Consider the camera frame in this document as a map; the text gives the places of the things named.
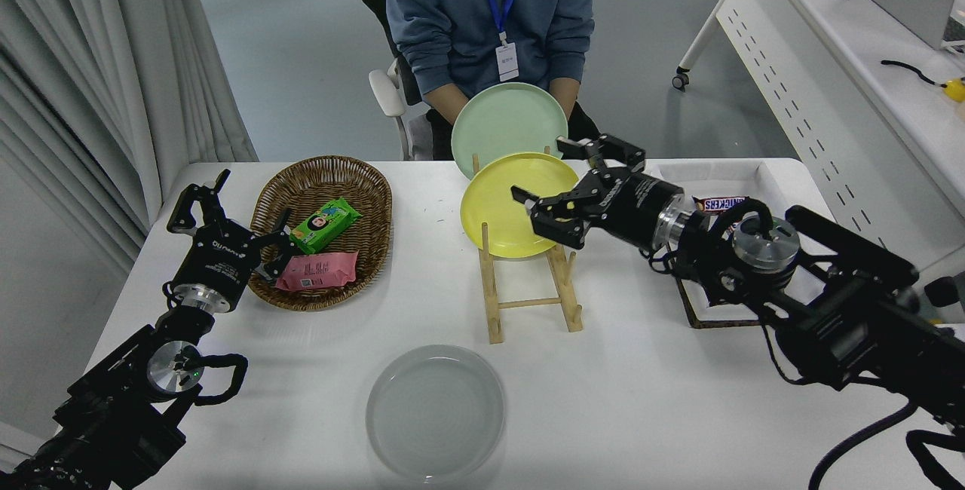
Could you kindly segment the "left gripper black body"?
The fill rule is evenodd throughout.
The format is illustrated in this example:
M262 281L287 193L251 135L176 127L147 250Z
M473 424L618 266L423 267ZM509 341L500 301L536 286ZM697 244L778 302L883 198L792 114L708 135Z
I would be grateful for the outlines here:
M210 223L197 229L172 280L173 297L203 309L235 309L261 263L254 238L238 223Z

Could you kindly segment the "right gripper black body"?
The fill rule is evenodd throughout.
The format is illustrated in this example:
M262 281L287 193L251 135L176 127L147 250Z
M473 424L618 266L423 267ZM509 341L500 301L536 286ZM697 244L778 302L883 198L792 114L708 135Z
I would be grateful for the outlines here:
M671 229L682 214L684 197L679 185L631 173L616 181L590 223L638 249L656 252L671 243Z

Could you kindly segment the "person's left hand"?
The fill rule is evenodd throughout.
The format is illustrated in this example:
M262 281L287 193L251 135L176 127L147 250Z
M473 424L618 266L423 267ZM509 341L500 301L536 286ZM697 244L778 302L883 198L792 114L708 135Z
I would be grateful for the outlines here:
M575 80L575 78L552 78L550 81L549 94L557 101L568 120L572 116L580 89L581 81Z

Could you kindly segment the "person's right hand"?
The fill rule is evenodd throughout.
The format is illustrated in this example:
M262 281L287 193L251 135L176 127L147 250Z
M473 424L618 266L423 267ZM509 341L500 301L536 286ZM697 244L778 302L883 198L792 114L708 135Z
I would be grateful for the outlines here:
M455 125L462 109L467 106L469 98L455 82L449 82L425 93L424 101L438 111L449 124Z

